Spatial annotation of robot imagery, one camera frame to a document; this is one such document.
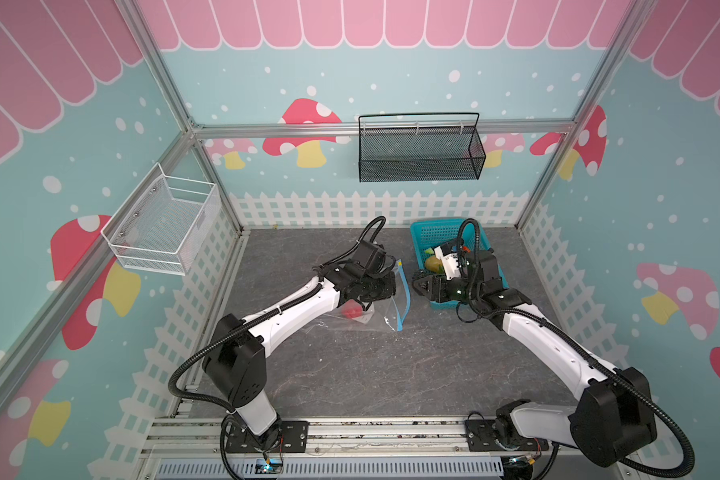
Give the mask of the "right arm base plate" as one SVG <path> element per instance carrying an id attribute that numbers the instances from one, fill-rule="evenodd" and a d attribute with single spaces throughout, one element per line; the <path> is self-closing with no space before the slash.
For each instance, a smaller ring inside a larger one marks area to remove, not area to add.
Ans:
<path id="1" fill-rule="evenodd" d="M 474 417 L 464 421 L 470 452 L 520 452 L 537 454 L 550 449 L 547 440 L 522 437 L 503 419 Z"/>

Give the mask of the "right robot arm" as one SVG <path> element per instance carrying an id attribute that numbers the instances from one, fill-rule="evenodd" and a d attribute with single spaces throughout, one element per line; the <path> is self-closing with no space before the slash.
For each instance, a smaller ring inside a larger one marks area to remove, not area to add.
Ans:
<path id="1" fill-rule="evenodd" d="M 455 302 L 490 321 L 531 351 L 565 384 L 576 405 L 508 403 L 496 412 L 494 437 L 505 449 L 524 439 L 578 449 L 600 467 L 621 463 L 659 478 L 681 478 L 695 467 L 693 446 L 681 427 L 652 399 L 648 379 L 637 369 L 620 369 L 590 352 L 548 320 L 522 292 L 507 288 L 490 250 L 452 240 L 429 250 L 413 279 L 414 291 L 435 303 Z M 653 467 L 632 454 L 653 443 L 659 424 L 677 440 L 681 459 Z"/>

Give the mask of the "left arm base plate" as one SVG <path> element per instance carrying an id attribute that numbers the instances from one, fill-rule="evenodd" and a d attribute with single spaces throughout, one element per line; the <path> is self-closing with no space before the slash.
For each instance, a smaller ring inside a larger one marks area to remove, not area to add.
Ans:
<path id="1" fill-rule="evenodd" d="M 276 421 L 265 433 L 253 435 L 235 422 L 226 428 L 224 451 L 242 453 L 304 453 L 310 423 L 307 421 Z"/>

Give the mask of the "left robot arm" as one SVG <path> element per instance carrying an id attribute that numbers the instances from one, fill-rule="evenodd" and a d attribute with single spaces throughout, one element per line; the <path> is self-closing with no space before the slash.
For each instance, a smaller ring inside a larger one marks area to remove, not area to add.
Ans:
<path id="1" fill-rule="evenodd" d="M 374 241 L 359 240 L 345 255 L 314 268 L 295 293 L 242 319 L 229 314 L 216 325 L 210 343 L 185 360 L 167 381 L 179 399 L 221 407 L 256 437 L 276 431 L 280 416 L 266 392 L 267 359 L 291 335 L 348 302 L 366 311 L 396 294 L 398 260 Z M 186 391 L 181 377 L 201 364 L 219 397 Z"/>

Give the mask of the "teal plastic basket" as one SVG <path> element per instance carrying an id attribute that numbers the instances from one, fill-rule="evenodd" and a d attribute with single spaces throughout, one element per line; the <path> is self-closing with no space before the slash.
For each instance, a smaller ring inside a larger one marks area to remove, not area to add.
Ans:
<path id="1" fill-rule="evenodd" d="M 428 250 L 432 250 L 434 252 L 435 247 L 455 238 L 457 236 L 458 229 L 464 220 L 465 219 L 463 218 L 430 219 L 420 220 L 411 224 L 410 233 L 412 236 L 413 247 L 419 270 L 426 270 L 425 261 L 434 255 L 434 253 L 428 253 Z M 472 249 L 474 245 L 473 230 L 473 226 L 467 226 L 464 233 L 464 240 L 469 249 Z M 480 243 L 481 251 L 493 250 L 485 231 L 482 229 L 482 226 L 480 229 Z M 498 270 L 503 282 L 503 287 L 508 288 L 509 284 L 504 277 L 504 272 L 500 266 L 498 267 Z M 430 301 L 430 306 L 433 310 L 453 310 L 456 309 L 457 305 L 458 302 L 456 301 L 445 303 Z"/>

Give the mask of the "clear zip top bag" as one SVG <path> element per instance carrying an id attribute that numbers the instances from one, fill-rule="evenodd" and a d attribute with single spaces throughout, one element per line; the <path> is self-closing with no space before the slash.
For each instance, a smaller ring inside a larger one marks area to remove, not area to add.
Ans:
<path id="1" fill-rule="evenodd" d="M 366 311 L 366 323 L 343 317 L 340 307 L 344 303 L 321 315 L 317 323 L 335 331 L 370 331 L 389 334 L 401 332 L 411 307 L 411 292 L 401 260 L 395 262 L 389 275 L 384 279 L 374 279 L 371 293 L 381 295 L 381 298 L 352 299 L 361 304 Z"/>

